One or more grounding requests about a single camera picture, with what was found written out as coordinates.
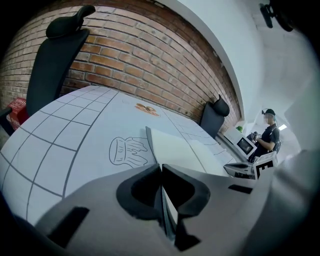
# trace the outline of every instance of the black t-shirt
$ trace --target black t-shirt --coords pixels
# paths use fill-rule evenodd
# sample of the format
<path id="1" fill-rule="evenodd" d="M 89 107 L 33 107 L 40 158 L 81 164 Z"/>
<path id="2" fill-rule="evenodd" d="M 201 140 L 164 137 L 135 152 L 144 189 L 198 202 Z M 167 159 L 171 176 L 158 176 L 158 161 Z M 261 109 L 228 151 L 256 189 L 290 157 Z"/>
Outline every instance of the black t-shirt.
<path id="1" fill-rule="evenodd" d="M 277 128 L 277 125 L 274 123 L 265 129 L 264 133 L 261 136 L 261 140 L 265 142 L 273 142 L 276 144 L 279 141 L 280 131 Z M 267 154 L 268 150 L 264 148 L 260 143 L 256 143 L 256 150 L 253 153 L 255 157 L 261 157 L 264 154 Z"/>

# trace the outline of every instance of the ceiling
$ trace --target ceiling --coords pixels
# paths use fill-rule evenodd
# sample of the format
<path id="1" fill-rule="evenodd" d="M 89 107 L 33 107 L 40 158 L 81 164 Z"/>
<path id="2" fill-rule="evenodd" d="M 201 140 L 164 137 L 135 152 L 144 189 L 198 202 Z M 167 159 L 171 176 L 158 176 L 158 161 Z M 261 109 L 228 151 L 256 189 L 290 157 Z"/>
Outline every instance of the ceiling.
<path id="1" fill-rule="evenodd" d="M 317 73 L 317 59 L 308 40 L 296 30 L 283 30 L 273 18 L 268 28 L 259 4 L 269 0 L 243 0 L 256 24 L 263 46 L 265 76 L 260 92 L 262 108 L 272 108 L 284 121 L 284 112 Z"/>

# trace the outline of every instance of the red box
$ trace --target red box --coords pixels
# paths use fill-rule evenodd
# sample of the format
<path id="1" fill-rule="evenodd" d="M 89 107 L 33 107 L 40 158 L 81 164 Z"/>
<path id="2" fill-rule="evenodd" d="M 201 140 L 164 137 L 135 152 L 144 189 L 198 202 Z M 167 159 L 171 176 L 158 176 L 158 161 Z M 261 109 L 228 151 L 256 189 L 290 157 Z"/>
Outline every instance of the red box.
<path id="1" fill-rule="evenodd" d="M 24 98 L 16 98 L 8 107 L 12 108 L 12 112 L 9 114 L 12 128 L 17 130 L 29 118 L 26 100 Z"/>

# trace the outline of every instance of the person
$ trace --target person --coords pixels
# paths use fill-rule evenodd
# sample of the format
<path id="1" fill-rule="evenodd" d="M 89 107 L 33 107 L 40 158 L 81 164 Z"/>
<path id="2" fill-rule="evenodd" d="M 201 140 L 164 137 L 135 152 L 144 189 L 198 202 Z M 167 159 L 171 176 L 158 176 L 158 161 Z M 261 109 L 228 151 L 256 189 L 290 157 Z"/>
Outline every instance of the person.
<path id="1" fill-rule="evenodd" d="M 268 109 L 264 114 L 264 122 L 269 126 L 265 129 L 261 138 L 256 139 L 256 150 L 249 157 L 249 162 L 253 163 L 255 157 L 261 157 L 269 152 L 271 152 L 276 143 L 279 141 L 280 131 L 276 125 L 276 114 L 272 109 Z"/>
<path id="2" fill-rule="evenodd" d="M 246 138 L 247 138 L 249 141 L 251 141 L 253 144 L 255 144 L 255 143 L 257 142 L 257 141 L 256 141 L 257 137 L 258 137 L 258 132 L 255 131 L 254 133 L 250 133 Z"/>

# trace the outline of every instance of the black cap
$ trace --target black cap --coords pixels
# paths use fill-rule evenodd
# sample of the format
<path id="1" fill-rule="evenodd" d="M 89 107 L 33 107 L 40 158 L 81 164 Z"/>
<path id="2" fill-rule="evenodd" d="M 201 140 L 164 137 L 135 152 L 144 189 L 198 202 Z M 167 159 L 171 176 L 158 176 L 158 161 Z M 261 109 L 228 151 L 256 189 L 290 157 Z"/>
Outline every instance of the black cap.
<path id="1" fill-rule="evenodd" d="M 276 113 L 271 108 L 267 109 L 264 114 L 271 114 L 271 115 L 274 115 L 274 116 L 276 115 Z"/>

